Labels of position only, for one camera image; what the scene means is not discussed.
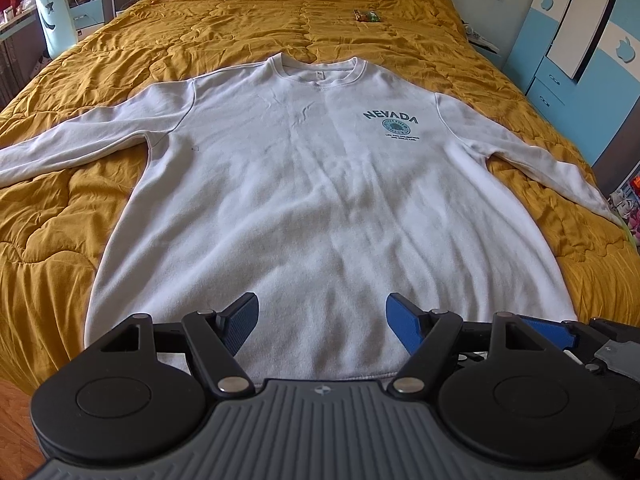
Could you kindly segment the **white Nevada sweatshirt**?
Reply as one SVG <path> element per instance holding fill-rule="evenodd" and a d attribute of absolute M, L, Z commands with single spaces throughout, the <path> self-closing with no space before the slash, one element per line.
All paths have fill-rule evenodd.
<path fill-rule="evenodd" d="M 148 163 L 96 272 L 85 340 L 137 312 L 177 322 L 254 292 L 238 356 L 254 380 L 396 374 L 391 292 L 469 321 L 572 318 L 547 241 L 490 156 L 612 218 L 575 165 L 361 58 L 277 54 L 152 84 L 4 148 L 1 182 L 138 143 Z"/>

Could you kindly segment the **blue white apple wardrobe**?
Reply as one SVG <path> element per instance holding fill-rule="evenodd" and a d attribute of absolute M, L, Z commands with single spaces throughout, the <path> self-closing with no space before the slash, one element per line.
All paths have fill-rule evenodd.
<path fill-rule="evenodd" d="M 639 99 L 639 0 L 532 0 L 503 71 L 593 164 Z"/>

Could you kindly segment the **mustard yellow quilted bedspread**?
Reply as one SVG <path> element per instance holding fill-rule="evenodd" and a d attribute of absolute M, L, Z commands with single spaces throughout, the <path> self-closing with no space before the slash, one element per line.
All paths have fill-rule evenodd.
<path fill-rule="evenodd" d="M 359 23 L 371 10 L 379 23 Z M 142 0 L 45 68 L 2 112 L 1 151 L 152 84 L 282 54 L 309 65 L 361 58 L 446 94 L 579 168 L 578 149 L 466 40 L 450 0 Z M 91 342 L 85 329 L 106 244 L 149 153 L 138 143 L 86 164 L 1 182 L 1 376 L 33 392 Z M 636 325 L 639 256 L 613 221 L 499 156 L 488 171 L 523 204 L 559 265 L 574 315 Z"/>

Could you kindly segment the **small colourful snack packet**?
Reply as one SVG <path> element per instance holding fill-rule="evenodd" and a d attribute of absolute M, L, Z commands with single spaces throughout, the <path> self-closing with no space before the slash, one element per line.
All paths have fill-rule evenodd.
<path fill-rule="evenodd" d="M 371 10 L 367 10 L 367 11 L 355 10 L 354 17 L 355 17 L 355 20 L 359 23 L 379 23 L 381 21 L 378 14 Z"/>

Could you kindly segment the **light blue moon chair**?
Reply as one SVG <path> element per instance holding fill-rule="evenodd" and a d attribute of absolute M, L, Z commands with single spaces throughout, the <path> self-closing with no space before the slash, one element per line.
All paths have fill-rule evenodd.
<path fill-rule="evenodd" d="M 50 58 L 57 58 L 78 43 L 67 0 L 36 0 L 36 8 Z"/>

